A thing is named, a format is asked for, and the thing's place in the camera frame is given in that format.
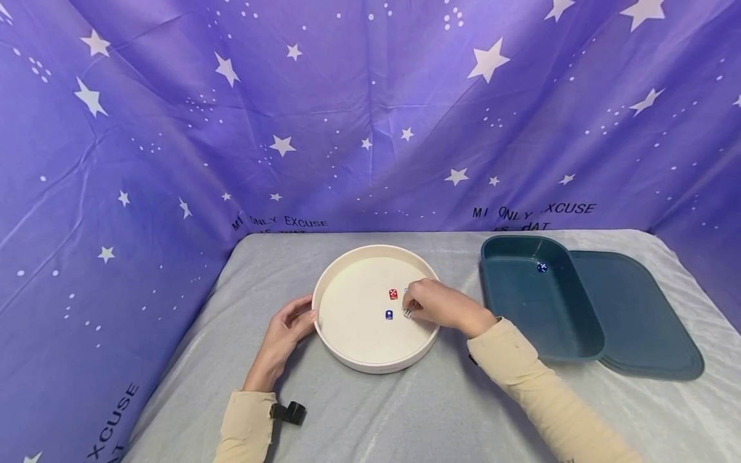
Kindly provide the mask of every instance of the white star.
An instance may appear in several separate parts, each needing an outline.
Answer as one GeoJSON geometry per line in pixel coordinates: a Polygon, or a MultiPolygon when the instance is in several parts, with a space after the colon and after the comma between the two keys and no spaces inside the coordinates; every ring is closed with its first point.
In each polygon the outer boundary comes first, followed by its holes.
{"type": "Polygon", "coordinates": [[[87,46],[90,47],[90,56],[95,56],[98,53],[110,56],[108,54],[108,45],[110,45],[110,42],[101,39],[95,29],[93,29],[93,33],[90,34],[90,37],[80,37],[80,40],[85,42],[87,46]]]}
{"type": "Polygon", "coordinates": [[[641,111],[643,111],[647,107],[654,106],[654,101],[656,101],[656,99],[659,98],[659,95],[664,93],[664,90],[666,89],[663,89],[657,92],[656,89],[652,88],[651,91],[648,92],[648,96],[646,96],[645,100],[639,101],[633,106],[631,106],[632,110],[638,110],[635,112],[635,114],[633,114],[633,117],[638,116],[641,113],[641,111]]]}
{"type": "Polygon", "coordinates": [[[646,19],[664,19],[662,3],[664,0],[638,0],[638,3],[621,11],[620,14],[633,16],[633,24],[631,24],[631,32],[633,32],[646,19]]]}
{"type": "Polygon", "coordinates": [[[468,180],[468,177],[465,176],[465,171],[468,170],[468,167],[466,167],[463,170],[455,170],[451,169],[451,176],[447,177],[445,180],[450,180],[453,182],[453,186],[457,187],[458,182],[461,180],[468,180]]]}
{"type": "Polygon", "coordinates": [[[193,217],[193,214],[190,213],[190,209],[187,208],[187,202],[183,202],[182,199],[180,199],[180,208],[183,209],[183,219],[188,216],[193,217]]]}
{"type": "Polygon", "coordinates": [[[273,143],[270,147],[274,150],[278,150],[278,153],[280,153],[280,157],[283,157],[288,151],[296,151],[296,148],[290,145],[290,139],[291,137],[280,139],[277,136],[273,135],[273,141],[275,143],[273,143]]]}
{"type": "Polygon", "coordinates": [[[476,67],[468,74],[469,79],[471,77],[484,76],[488,84],[491,76],[494,74],[494,70],[509,61],[509,58],[500,54],[502,51],[502,39],[503,37],[497,40],[496,44],[489,50],[473,49],[473,54],[476,55],[476,67]]]}
{"type": "Polygon", "coordinates": [[[10,13],[7,12],[4,6],[2,6],[2,3],[0,3],[0,13],[3,13],[6,15],[9,19],[13,19],[13,17],[10,15],[10,13]]]}
{"type": "Polygon", "coordinates": [[[288,58],[293,58],[294,61],[299,60],[299,56],[303,55],[304,53],[301,53],[299,51],[299,44],[295,44],[294,46],[288,45],[288,54],[286,55],[288,58]]]}
{"type": "Polygon", "coordinates": [[[574,0],[554,0],[554,7],[545,19],[555,18],[556,22],[558,22],[558,20],[561,19],[563,12],[566,11],[566,8],[569,8],[574,3],[576,3],[574,0]]]}
{"type": "Polygon", "coordinates": [[[85,102],[85,104],[87,105],[87,109],[90,110],[90,112],[93,114],[93,117],[98,117],[98,113],[103,113],[108,116],[108,113],[105,112],[103,107],[100,105],[100,102],[98,102],[100,92],[93,92],[92,90],[87,88],[85,84],[82,83],[79,77],[77,78],[77,85],[80,86],[80,91],[75,92],[75,96],[85,102]]]}
{"type": "Polygon", "coordinates": [[[574,174],[571,174],[569,176],[563,176],[563,180],[560,181],[559,183],[567,184],[568,182],[574,180],[574,177],[576,177],[576,174],[575,173],[574,174]]]}
{"type": "Polygon", "coordinates": [[[121,190],[119,190],[119,193],[121,193],[119,201],[124,205],[124,207],[126,207],[126,204],[131,204],[131,201],[129,201],[129,193],[124,193],[121,190]]]}
{"type": "Polygon", "coordinates": [[[229,81],[229,85],[234,87],[234,81],[238,81],[239,76],[236,75],[234,69],[231,67],[231,59],[223,59],[216,52],[213,52],[213,54],[216,55],[216,59],[219,60],[219,67],[216,68],[216,72],[226,77],[229,81]]]}
{"type": "Polygon", "coordinates": [[[408,129],[402,129],[402,138],[406,141],[409,141],[410,138],[412,138],[414,134],[412,133],[412,127],[409,127],[408,129]]]}
{"type": "Polygon", "coordinates": [[[98,255],[98,257],[100,259],[103,259],[103,262],[105,264],[107,264],[108,263],[108,259],[113,259],[116,256],[113,255],[113,247],[102,247],[101,246],[100,247],[100,254],[98,255]]]}
{"type": "Polygon", "coordinates": [[[34,456],[33,458],[28,458],[27,456],[23,457],[23,463],[37,463],[42,453],[43,452],[39,452],[39,454],[34,456]]]}

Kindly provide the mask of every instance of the purple backdrop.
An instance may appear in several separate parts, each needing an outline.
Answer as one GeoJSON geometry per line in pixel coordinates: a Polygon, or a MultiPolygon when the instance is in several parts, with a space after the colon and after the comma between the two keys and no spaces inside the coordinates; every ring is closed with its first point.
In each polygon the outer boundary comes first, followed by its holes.
{"type": "Polygon", "coordinates": [[[649,230],[741,326],[741,2],[0,1],[3,462],[120,458],[248,233],[649,230]]]}

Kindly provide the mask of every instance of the white round tray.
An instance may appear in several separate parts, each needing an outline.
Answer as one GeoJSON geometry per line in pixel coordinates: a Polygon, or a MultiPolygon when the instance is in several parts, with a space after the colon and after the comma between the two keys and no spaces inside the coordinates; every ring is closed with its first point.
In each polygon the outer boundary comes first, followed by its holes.
{"type": "Polygon", "coordinates": [[[314,289],[316,332],[350,368],[393,373],[420,360],[435,342],[439,326],[405,316],[405,288],[437,279],[421,257],[386,244],[349,251],[324,271],[314,289]]]}

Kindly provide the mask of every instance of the gray tablecloth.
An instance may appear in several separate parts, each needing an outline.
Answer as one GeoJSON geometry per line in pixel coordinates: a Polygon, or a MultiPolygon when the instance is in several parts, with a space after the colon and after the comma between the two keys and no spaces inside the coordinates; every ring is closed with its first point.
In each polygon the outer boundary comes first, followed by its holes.
{"type": "MultiPolygon", "coordinates": [[[[418,253],[440,279],[482,301],[479,249],[494,233],[252,235],[234,250],[213,296],[183,339],[176,362],[135,429],[127,462],[209,462],[233,389],[268,320],[309,293],[337,256],[365,244],[418,253]]],[[[569,249],[611,250],[653,274],[705,357],[689,383],[620,376],[593,362],[554,365],[567,383],[647,461],[741,461],[741,336],[658,238],[632,230],[552,231],[569,249]]],[[[283,425],[269,462],[552,462],[525,414],[467,357],[465,340],[441,330],[429,354],[390,375],[340,364],[314,336],[279,385],[302,403],[302,427],[283,425]]]]}

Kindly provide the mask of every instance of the sleeve cuff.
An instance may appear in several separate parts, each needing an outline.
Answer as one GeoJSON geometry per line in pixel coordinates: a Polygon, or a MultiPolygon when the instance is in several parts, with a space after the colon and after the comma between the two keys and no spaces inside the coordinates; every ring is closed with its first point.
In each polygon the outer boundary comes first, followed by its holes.
{"type": "Polygon", "coordinates": [[[273,433],[270,408],[274,403],[275,393],[233,391],[224,413],[222,439],[269,442],[273,433]]]}
{"type": "Polygon", "coordinates": [[[469,339],[468,351],[491,380],[503,387],[517,384],[538,362],[535,347],[504,318],[486,333],[469,339]]]}

